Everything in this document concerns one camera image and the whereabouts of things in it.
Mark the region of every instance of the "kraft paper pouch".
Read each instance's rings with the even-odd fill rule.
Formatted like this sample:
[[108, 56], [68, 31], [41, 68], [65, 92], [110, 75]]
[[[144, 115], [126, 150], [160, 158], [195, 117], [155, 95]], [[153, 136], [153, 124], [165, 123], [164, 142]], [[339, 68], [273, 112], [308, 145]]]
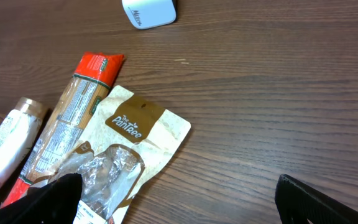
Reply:
[[121, 223], [140, 187], [171, 159], [190, 123], [116, 86], [74, 148], [44, 175], [83, 178], [74, 224]]

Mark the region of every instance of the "spaghetti package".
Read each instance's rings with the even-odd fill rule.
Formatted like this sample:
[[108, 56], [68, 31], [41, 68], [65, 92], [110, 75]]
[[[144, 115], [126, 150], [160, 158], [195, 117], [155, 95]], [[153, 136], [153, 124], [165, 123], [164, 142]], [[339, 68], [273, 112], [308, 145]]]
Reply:
[[85, 53], [3, 207], [19, 200], [42, 172], [72, 149], [117, 77], [123, 55]]
[[121, 223], [140, 187], [162, 170], [189, 130], [183, 118], [116, 86], [74, 148], [44, 174], [49, 182], [82, 175], [74, 224]]

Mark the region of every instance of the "white device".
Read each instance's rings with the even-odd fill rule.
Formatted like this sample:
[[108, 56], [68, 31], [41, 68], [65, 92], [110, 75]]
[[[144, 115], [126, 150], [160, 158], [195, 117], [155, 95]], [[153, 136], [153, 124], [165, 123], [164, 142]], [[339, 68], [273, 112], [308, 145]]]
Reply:
[[125, 13], [138, 29], [170, 24], [177, 18], [173, 0], [122, 0]]

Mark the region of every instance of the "black plastic object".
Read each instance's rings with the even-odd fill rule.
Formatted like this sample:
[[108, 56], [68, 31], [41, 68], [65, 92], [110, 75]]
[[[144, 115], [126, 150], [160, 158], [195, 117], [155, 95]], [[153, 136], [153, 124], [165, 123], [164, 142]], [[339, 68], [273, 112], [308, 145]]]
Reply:
[[81, 192], [81, 175], [64, 175], [0, 209], [0, 224], [71, 224], [77, 212]]
[[283, 224], [358, 223], [357, 211], [286, 174], [278, 180], [275, 202]]

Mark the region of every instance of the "white bottle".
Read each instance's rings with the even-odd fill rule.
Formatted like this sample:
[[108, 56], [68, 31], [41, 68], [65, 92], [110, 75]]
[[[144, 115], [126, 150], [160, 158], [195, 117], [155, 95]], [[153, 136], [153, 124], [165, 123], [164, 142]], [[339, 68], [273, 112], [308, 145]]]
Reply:
[[22, 97], [0, 125], [0, 188], [30, 152], [47, 110]]

